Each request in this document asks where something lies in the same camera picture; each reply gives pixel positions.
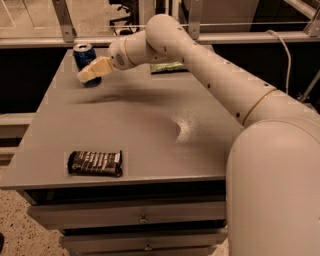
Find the black and white object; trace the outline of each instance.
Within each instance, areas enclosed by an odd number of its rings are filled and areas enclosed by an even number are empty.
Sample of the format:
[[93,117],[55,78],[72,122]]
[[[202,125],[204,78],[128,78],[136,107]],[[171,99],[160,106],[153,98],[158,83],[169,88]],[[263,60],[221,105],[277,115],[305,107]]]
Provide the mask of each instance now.
[[71,175],[120,177],[121,164],[122,151],[119,153],[74,151],[68,160],[68,172]]

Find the drawer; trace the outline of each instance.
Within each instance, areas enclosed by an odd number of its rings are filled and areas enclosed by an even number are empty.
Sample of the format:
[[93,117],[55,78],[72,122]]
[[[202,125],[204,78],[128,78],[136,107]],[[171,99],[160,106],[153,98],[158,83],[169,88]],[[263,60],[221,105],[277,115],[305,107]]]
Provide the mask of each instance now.
[[81,256],[208,256],[216,247],[195,247],[188,249],[153,250],[150,252],[81,253]]
[[214,198],[157,199],[31,206],[28,214],[47,229],[223,220],[225,202]]
[[160,252],[170,249],[212,247],[227,237],[225,229],[158,231],[65,236],[61,244],[70,253]]

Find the white cable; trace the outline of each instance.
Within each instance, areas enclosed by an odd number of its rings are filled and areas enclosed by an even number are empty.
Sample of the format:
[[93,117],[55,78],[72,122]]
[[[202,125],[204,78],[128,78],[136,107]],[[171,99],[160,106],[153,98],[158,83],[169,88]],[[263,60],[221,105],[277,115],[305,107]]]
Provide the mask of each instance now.
[[286,94],[289,94],[289,79],[290,79],[290,71],[291,71],[291,55],[289,52],[289,49],[285,43],[285,41],[282,39],[282,37],[273,30],[267,31],[269,34],[273,35],[274,37],[278,38],[280,42],[282,43],[284,49],[286,50],[286,53],[288,55],[288,69],[287,69],[287,79],[286,79]]

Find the blue can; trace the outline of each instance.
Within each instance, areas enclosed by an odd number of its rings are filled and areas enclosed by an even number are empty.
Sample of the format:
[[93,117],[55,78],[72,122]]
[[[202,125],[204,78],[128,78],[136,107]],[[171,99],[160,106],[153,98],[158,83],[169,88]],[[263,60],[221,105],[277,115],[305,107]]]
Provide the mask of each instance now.
[[[88,66],[97,56],[91,44],[77,44],[73,47],[73,57],[76,61],[78,70],[81,71]],[[96,77],[88,82],[83,83],[86,87],[94,87],[101,83],[101,77]]]

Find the table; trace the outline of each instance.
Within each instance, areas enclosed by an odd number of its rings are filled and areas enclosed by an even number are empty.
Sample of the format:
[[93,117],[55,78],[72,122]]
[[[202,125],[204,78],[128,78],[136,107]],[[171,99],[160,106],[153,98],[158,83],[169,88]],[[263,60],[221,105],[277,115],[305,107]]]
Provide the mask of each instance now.
[[[226,161],[242,127],[188,72],[151,75],[146,64],[94,88],[76,74],[69,50],[1,189],[19,191],[71,253],[211,253],[227,235]],[[78,150],[122,150],[123,175],[69,175]]]

